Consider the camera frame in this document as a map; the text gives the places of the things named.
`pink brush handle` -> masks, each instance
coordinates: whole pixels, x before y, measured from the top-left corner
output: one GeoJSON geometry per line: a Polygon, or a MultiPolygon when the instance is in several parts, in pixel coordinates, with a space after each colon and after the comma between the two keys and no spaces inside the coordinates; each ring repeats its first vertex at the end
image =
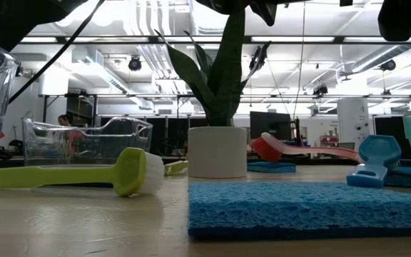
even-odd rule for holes
{"type": "Polygon", "coordinates": [[[340,156],[359,162],[359,154],[353,150],[339,148],[339,147],[299,147],[289,146],[277,140],[269,133],[262,133],[261,138],[264,139],[272,148],[281,152],[282,154],[295,155],[295,154],[308,154],[308,153],[326,153],[335,156],[340,156]]]}

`blue mat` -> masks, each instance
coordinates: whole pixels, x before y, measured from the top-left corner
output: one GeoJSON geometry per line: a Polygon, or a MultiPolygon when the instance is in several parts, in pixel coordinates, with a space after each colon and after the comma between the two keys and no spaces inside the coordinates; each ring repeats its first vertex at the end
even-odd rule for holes
{"type": "Polygon", "coordinates": [[[267,161],[258,161],[254,163],[247,163],[247,171],[263,173],[295,173],[296,165],[292,163],[270,163],[267,161]]]}
{"type": "Polygon", "coordinates": [[[190,236],[411,236],[411,194],[345,183],[191,183],[190,236]]]}
{"type": "Polygon", "coordinates": [[[385,179],[385,186],[411,188],[411,168],[399,167],[390,171],[385,179]]]}

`red bristles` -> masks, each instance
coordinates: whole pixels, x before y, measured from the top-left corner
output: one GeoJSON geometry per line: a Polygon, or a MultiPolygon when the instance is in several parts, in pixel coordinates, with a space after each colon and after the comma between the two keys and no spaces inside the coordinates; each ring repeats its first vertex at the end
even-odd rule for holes
{"type": "Polygon", "coordinates": [[[264,139],[258,138],[252,144],[251,147],[255,149],[256,153],[263,159],[264,161],[270,161],[276,163],[282,157],[282,153],[275,150],[270,146],[270,144],[266,143],[264,139]]]}

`white bristles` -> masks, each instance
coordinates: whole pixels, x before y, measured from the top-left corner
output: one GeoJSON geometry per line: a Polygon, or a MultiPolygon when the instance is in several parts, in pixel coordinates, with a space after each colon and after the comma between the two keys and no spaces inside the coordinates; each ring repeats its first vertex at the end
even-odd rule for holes
{"type": "Polygon", "coordinates": [[[160,156],[146,153],[146,178],[137,193],[154,194],[163,185],[164,164],[160,156]]]}

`table surface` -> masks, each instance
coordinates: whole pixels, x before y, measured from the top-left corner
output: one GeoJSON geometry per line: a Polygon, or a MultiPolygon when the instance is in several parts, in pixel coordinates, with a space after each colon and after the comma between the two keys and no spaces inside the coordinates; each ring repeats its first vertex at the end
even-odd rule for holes
{"type": "MultiPolygon", "coordinates": [[[[345,181],[352,166],[298,166],[236,181],[345,181]]],[[[119,198],[109,188],[0,190],[0,256],[407,256],[411,238],[193,241],[188,181],[165,180],[157,196],[119,198]]]]}

